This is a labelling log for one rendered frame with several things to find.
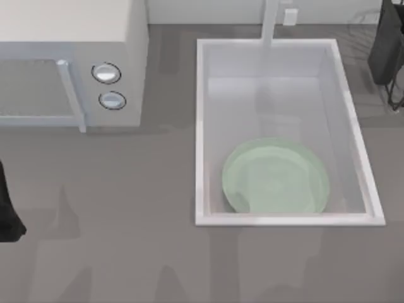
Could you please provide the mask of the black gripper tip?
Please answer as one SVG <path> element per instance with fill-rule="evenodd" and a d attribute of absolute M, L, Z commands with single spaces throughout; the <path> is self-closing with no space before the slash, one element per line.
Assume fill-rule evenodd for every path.
<path fill-rule="evenodd" d="M 8 191 L 2 161 L 0 161 L 0 242 L 18 242 L 27 228 L 15 211 Z"/>

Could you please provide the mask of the pale green plate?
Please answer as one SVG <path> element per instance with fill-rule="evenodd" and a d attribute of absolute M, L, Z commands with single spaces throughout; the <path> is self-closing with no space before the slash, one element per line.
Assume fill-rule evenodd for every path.
<path fill-rule="evenodd" d="M 222 167 L 222 191 L 236 213 L 322 213 L 330 199 L 323 161 L 306 146 L 281 138 L 244 142 Z"/>

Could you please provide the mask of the large microwave knob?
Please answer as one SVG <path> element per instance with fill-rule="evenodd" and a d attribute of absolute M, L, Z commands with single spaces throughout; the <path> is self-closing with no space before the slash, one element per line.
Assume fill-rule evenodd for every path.
<path fill-rule="evenodd" d="M 121 70 L 109 62 L 92 66 L 91 74 L 99 83 L 106 85 L 118 82 L 122 76 Z"/>

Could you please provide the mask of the white wall socket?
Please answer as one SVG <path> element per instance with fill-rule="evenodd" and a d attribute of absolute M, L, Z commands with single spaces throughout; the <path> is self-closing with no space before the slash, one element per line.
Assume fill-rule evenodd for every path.
<path fill-rule="evenodd" d="M 294 26 L 297 24 L 299 10 L 288 8 L 284 11 L 283 26 Z"/>

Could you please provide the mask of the tall white tap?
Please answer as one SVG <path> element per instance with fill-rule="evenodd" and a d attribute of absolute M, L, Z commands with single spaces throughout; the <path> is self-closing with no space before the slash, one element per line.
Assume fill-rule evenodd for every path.
<path fill-rule="evenodd" d="M 263 24 L 261 29 L 261 44 L 270 48 L 273 40 L 279 0 L 264 0 Z"/>

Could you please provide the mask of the pale microwave oven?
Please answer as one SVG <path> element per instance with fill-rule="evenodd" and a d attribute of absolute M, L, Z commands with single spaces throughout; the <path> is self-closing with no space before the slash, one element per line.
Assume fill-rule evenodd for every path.
<path fill-rule="evenodd" d="M 145 0 L 0 0 L 0 127 L 77 127 L 59 70 L 70 72 L 89 128 L 137 127 L 146 78 L 148 21 Z M 121 70 L 111 85 L 92 66 Z M 127 100 L 107 110 L 101 93 Z"/>

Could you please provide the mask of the white sink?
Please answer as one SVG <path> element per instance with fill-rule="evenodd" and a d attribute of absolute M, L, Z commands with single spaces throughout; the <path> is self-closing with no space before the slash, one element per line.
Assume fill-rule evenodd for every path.
<path fill-rule="evenodd" d="M 222 167 L 240 144 L 281 138 L 324 163 L 322 213 L 236 213 Z M 199 39 L 196 57 L 197 226 L 375 227 L 386 223 L 338 44 L 334 39 Z"/>

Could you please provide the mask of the small microwave knob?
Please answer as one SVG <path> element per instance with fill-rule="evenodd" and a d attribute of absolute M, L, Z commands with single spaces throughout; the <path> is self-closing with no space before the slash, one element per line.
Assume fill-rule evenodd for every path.
<path fill-rule="evenodd" d="M 115 91 L 101 93 L 98 96 L 98 102 L 107 110 L 121 110 L 127 104 L 125 96 Z"/>

